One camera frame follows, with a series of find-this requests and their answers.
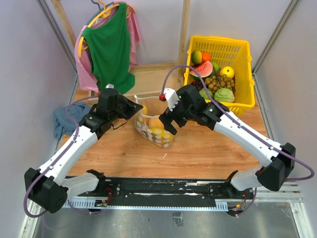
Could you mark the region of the yellow plastic basket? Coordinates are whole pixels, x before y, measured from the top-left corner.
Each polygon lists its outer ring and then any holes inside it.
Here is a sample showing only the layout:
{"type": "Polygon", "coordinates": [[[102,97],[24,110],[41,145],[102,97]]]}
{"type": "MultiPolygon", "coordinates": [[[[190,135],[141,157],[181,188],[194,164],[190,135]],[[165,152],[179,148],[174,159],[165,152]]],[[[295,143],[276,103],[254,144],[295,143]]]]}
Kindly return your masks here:
{"type": "Polygon", "coordinates": [[[192,36],[187,51],[187,64],[190,66],[193,65],[191,53],[195,50],[210,54],[211,61],[221,68],[233,68],[235,100],[233,103],[223,103],[225,106],[238,117],[255,106],[255,83],[252,78],[252,57],[248,41],[218,36],[192,36]]]}

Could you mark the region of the watermelon slice toy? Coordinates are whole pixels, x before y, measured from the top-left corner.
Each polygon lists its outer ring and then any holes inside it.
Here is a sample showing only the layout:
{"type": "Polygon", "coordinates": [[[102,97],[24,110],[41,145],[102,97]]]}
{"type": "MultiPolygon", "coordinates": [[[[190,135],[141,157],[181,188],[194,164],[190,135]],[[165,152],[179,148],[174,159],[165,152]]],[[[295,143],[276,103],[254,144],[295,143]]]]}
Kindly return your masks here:
{"type": "Polygon", "coordinates": [[[212,65],[212,63],[210,61],[206,61],[206,62],[202,63],[201,65],[199,65],[197,67],[194,67],[194,69],[196,70],[196,72],[198,74],[196,74],[194,70],[191,70],[189,72],[189,74],[194,80],[199,81],[199,76],[202,79],[205,79],[205,78],[209,77],[212,74],[213,65],[212,65]]]}

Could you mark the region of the green orange mango toy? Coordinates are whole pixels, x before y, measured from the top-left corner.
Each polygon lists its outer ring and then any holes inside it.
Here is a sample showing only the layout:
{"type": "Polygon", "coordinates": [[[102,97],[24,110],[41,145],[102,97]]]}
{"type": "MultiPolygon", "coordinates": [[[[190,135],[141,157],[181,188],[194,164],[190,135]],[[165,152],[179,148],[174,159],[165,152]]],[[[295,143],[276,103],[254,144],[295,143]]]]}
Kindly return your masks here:
{"type": "Polygon", "coordinates": [[[194,65],[199,65],[203,61],[203,53],[199,50],[195,50],[191,53],[191,62],[194,65]]]}

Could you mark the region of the yellow banana toy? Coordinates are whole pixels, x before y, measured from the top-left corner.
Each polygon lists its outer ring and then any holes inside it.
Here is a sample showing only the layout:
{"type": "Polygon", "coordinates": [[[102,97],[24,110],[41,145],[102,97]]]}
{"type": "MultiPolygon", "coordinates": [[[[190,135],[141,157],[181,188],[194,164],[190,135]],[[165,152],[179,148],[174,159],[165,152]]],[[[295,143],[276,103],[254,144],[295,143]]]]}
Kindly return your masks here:
{"type": "Polygon", "coordinates": [[[150,128],[148,132],[152,135],[154,140],[159,140],[162,143],[168,143],[173,140],[173,135],[161,128],[150,128]]]}

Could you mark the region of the green cabbage toy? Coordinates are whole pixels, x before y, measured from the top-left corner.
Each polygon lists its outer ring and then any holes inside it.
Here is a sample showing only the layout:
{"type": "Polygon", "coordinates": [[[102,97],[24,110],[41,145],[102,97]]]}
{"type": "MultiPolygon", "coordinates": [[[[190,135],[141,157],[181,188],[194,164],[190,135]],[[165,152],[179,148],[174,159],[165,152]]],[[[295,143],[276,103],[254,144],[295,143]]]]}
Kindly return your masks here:
{"type": "Polygon", "coordinates": [[[219,102],[233,103],[235,98],[230,89],[221,88],[215,92],[214,99],[219,102]]]}
{"type": "Polygon", "coordinates": [[[213,98],[213,93],[211,91],[211,89],[207,89],[205,90],[205,88],[202,88],[199,91],[200,95],[205,99],[205,100],[209,100],[210,98],[213,98]]]}

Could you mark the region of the grey clothes hanger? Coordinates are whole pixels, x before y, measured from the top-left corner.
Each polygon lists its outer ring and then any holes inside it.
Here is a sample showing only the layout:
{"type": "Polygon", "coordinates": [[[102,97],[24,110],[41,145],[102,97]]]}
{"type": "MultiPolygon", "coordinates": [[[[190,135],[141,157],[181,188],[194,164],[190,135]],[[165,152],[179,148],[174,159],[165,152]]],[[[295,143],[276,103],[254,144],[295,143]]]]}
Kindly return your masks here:
{"type": "Polygon", "coordinates": [[[92,4],[97,5],[99,11],[101,11],[104,6],[105,6],[105,7],[109,7],[109,6],[111,6],[111,5],[114,5],[114,2],[113,2],[113,1],[110,2],[110,3],[108,3],[108,4],[100,3],[100,2],[97,2],[97,1],[95,1],[95,0],[90,0],[90,2],[91,2],[92,4]]]}

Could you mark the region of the green tank top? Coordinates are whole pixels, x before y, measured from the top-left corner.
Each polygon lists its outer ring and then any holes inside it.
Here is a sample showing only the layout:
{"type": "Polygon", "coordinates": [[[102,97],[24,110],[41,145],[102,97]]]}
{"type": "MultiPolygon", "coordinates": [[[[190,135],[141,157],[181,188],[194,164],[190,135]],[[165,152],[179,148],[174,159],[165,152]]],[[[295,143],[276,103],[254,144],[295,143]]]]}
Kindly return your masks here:
{"type": "Polygon", "coordinates": [[[82,33],[91,56],[91,74],[97,79],[97,86],[103,91],[108,84],[121,94],[135,85],[135,76],[129,72],[131,37],[128,31],[128,5],[120,2],[105,8],[96,15],[82,33]],[[113,17],[100,27],[92,25],[106,12],[116,9],[113,17]]]}

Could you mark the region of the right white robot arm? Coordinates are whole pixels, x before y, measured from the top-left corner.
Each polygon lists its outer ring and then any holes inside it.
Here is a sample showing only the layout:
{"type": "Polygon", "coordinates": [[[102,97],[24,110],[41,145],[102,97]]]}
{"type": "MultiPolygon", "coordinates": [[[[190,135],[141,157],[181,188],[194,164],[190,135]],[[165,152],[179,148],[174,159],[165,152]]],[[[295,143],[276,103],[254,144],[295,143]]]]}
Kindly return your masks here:
{"type": "Polygon", "coordinates": [[[194,121],[232,139],[260,163],[252,169],[231,173],[224,186],[229,198],[236,198],[243,190],[258,186],[279,191],[294,169],[290,156],[295,155],[296,149],[292,144],[281,145],[263,136],[220,102],[207,103],[195,86],[186,85],[177,91],[164,88],[159,99],[168,105],[159,117],[166,131],[175,135],[177,130],[173,122],[183,127],[188,121],[194,121]]]}

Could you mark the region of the clear polka dot zip bag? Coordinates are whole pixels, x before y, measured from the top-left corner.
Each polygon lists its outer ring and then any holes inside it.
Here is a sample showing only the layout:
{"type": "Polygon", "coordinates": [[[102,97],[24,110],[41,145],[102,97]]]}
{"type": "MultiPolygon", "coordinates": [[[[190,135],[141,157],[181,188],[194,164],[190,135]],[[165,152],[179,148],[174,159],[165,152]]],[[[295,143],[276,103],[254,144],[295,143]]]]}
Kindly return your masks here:
{"type": "Polygon", "coordinates": [[[158,96],[138,97],[135,102],[143,108],[135,115],[135,129],[148,141],[161,148],[169,148],[173,143],[173,135],[164,129],[159,120],[161,110],[165,109],[165,103],[158,96]]]}

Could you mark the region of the orange tangerine toy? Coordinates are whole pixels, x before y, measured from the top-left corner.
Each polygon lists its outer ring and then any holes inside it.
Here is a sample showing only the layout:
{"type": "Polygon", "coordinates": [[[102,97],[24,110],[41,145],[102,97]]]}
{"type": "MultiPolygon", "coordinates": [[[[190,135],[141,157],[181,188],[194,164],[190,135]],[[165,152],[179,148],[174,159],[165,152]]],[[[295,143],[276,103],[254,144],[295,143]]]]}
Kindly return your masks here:
{"type": "Polygon", "coordinates": [[[208,53],[202,53],[202,63],[211,61],[211,56],[208,53]]]}

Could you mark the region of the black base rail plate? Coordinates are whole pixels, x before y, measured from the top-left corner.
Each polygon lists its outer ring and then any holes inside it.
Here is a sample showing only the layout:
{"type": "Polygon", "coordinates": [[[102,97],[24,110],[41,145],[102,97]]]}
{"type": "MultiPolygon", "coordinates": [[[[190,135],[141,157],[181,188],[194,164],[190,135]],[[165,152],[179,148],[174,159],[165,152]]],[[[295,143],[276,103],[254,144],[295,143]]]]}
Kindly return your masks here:
{"type": "Polygon", "coordinates": [[[217,200],[253,199],[251,188],[237,191],[223,179],[108,177],[105,186],[99,194],[84,192],[81,196],[102,201],[110,195],[112,207],[154,209],[213,208],[217,200]]]}

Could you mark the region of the yellow lemon toy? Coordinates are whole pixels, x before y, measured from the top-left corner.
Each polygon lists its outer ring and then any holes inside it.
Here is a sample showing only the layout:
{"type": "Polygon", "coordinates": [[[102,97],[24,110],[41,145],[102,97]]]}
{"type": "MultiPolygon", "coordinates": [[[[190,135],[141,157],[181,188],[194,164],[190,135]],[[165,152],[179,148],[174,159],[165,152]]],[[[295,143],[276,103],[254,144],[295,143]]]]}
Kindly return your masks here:
{"type": "Polygon", "coordinates": [[[229,78],[233,78],[235,75],[234,69],[232,67],[229,66],[225,66],[220,70],[220,75],[226,75],[229,78]]]}

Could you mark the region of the blue crumpled cloth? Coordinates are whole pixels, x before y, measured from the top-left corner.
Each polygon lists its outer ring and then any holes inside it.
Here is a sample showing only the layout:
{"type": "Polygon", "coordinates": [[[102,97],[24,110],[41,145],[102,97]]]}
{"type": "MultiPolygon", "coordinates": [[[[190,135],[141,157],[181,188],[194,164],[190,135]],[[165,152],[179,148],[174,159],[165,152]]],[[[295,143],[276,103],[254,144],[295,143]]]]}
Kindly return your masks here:
{"type": "Polygon", "coordinates": [[[53,133],[57,139],[61,139],[65,134],[72,135],[76,129],[76,125],[70,118],[80,122],[82,117],[90,111],[91,107],[85,102],[78,102],[69,108],[68,114],[66,114],[66,109],[67,107],[61,107],[53,112],[55,119],[53,133]]]}

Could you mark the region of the orange peach toy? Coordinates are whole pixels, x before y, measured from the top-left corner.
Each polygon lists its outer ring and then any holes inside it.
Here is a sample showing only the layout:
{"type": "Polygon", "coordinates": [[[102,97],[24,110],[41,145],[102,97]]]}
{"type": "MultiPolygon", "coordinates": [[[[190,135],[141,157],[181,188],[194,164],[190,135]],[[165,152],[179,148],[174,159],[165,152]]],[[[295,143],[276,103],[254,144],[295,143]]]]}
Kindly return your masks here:
{"type": "Polygon", "coordinates": [[[160,121],[159,118],[150,118],[149,119],[149,128],[160,128],[160,129],[164,129],[164,125],[163,123],[160,121]]]}

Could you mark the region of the dark purple grape bunch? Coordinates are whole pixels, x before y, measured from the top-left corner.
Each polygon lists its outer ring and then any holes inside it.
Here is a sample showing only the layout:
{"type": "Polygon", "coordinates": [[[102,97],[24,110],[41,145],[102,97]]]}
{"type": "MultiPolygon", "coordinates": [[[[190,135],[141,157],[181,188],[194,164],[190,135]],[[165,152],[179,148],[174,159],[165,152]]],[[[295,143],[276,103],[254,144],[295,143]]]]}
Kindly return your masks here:
{"type": "Polygon", "coordinates": [[[201,90],[203,88],[203,84],[201,81],[193,81],[191,82],[191,85],[195,86],[198,90],[201,90]]]}

